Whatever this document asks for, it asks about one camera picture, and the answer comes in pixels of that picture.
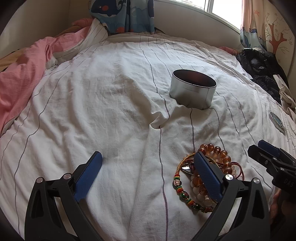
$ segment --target curtain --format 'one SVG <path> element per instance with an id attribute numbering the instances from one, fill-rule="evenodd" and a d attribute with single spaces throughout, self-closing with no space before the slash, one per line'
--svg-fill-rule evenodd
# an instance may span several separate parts
<path id="1" fill-rule="evenodd" d="M 154 0 L 92 0 L 90 13 L 111 33 L 154 34 Z"/>
<path id="2" fill-rule="evenodd" d="M 242 0 L 240 41 L 245 48 L 266 50 L 263 0 Z"/>

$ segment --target blue curtain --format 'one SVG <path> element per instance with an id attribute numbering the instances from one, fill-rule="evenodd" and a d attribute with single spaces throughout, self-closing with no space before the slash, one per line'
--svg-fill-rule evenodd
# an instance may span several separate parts
<path id="1" fill-rule="evenodd" d="M 90 13 L 111 33 L 154 33 L 154 0 L 92 0 Z"/>
<path id="2" fill-rule="evenodd" d="M 240 30 L 240 41 L 245 48 L 261 48 L 267 51 L 265 41 L 258 36 L 257 29 L 246 31 L 244 27 Z"/>

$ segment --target metal tin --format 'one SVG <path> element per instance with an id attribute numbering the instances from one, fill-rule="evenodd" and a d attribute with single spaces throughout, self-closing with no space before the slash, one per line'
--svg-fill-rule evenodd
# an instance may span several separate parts
<path id="1" fill-rule="evenodd" d="M 211 77 L 189 69 L 172 74 L 170 96 L 188 108 L 207 109 L 211 106 L 217 83 Z"/>

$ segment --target wrinkled fabric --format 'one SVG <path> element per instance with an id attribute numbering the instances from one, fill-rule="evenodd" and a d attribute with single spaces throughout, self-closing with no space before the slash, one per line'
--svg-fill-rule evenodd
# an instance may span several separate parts
<path id="1" fill-rule="evenodd" d="M 289 86 L 285 72 L 278 64 L 275 55 L 267 51 L 258 51 L 252 48 L 245 48 L 236 56 L 243 69 L 252 76 L 253 82 L 260 85 L 269 93 L 279 104 L 279 87 L 273 78 L 278 74 L 282 77 L 285 84 Z"/>
<path id="2" fill-rule="evenodd" d="M 99 31 L 93 29 L 93 36 Z M 193 238 L 210 213 L 189 209 L 172 181 L 180 161 L 202 143 L 226 149 L 242 165 L 246 180 L 260 179 L 268 199 L 272 177 L 248 157 L 247 149 L 264 139 L 295 157 L 296 124 L 250 81 L 234 56 L 164 34 L 97 40 L 45 72 L 0 139 L 0 206 L 22 236 L 36 178 L 54 180 L 72 173 L 96 150 L 103 155 L 103 166 L 86 203 L 88 217 L 105 241 Z M 170 97 L 176 69 L 196 70 L 217 82 L 209 109 L 187 108 Z M 275 128 L 270 111 L 293 138 Z M 184 190 L 196 200 L 190 178 L 180 175 Z M 238 207 L 239 200 L 222 233 Z"/>
<path id="3" fill-rule="evenodd" d="M 25 49 L 15 63 L 0 72 L 0 136 L 27 105 L 46 69 L 72 59 L 93 42 L 107 37 L 105 28 L 94 19 L 91 26 L 76 33 L 40 39 Z"/>
<path id="4" fill-rule="evenodd" d="M 274 75 L 274 80 L 279 87 L 279 94 L 281 96 L 282 109 L 293 119 L 296 123 L 296 103 L 292 97 L 289 88 L 284 83 L 283 79 L 277 74 Z"/>
<path id="5" fill-rule="evenodd" d="M 253 79 L 251 80 L 257 85 L 259 85 L 262 89 L 264 89 L 268 94 L 270 94 L 276 102 L 281 104 L 279 87 L 276 84 L 276 81 L 274 79 L 266 75 L 264 76 L 254 75 Z"/>

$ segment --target beaded bracelet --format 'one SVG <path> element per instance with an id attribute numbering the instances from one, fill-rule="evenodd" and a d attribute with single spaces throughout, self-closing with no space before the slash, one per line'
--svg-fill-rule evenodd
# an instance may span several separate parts
<path id="1" fill-rule="evenodd" d="M 234 178 L 238 178 L 242 175 L 242 179 L 244 180 L 244 173 L 242 171 L 242 167 L 237 162 L 231 162 L 231 157 L 228 156 L 226 150 L 221 150 L 219 146 L 214 147 L 213 144 L 201 144 L 198 151 L 202 152 L 205 157 L 208 159 L 208 161 L 212 164 L 217 165 L 221 171 L 224 174 L 232 174 Z M 177 193 L 180 196 L 180 199 L 186 201 L 187 205 L 191 207 L 194 210 L 202 211 L 203 213 L 212 212 L 213 208 L 216 206 L 216 201 L 212 200 L 208 197 L 208 199 L 205 198 L 207 196 L 208 192 L 206 187 L 204 186 L 198 171 L 195 170 L 194 163 L 192 159 L 189 159 L 190 157 L 194 156 L 195 153 L 189 154 L 187 157 L 185 157 L 180 164 L 177 167 L 174 181 L 173 181 L 173 188 L 176 189 Z M 189 197 L 189 194 L 184 191 L 182 188 L 182 182 L 180 180 L 180 170 L 185 171 L 186 173 L 189 173 L 188 171 L 182 169 L 182 167 L 187 166 L 187 168 L 190 168 L 191 175 L 192 175 L 192 181 L 191 181 L 191 187 L 193 188 L 193 192 L 197 195 L 197 199 L 200 202 L 203 202 L 206 204 L 206 207 L 201 206 L 200 204 L 196 203 L 194 200 L 192 200 Z M 238 166 L 240 168 L 239 175 L 236 174 L 235 166 Z"/>
<path id="2" fill-rule="evenodd" d="M 180 170 L 182 165 L 186 162 L 186 160 L 191 157 L 194 156 L 195 153 L 189 154 L 187 157 L 185 157 L 180 164 L 177 167 L 177 171 L 176 174 L 174 176 L 174 181 L 173 181 L 173 188 L 176 189 L 178 195 L 180 196 L 180 198 L 182 200 L 184 200 L 186 202 L 186 204 L 191 207 L 192 209 L 196 210 L 196 211 L 202 211 L 203 213 L 208 213 L 208 212 L 212 212 L 213 209 L 209 208 L 209 207 L 203 207 L 202 205 L 196 203 L 195 201 L 193 201 L 191 198 L 189 198 L 189 194 L 184 191 L 184 189 L 182 188 L 182 182 L 180 180 Z"/>

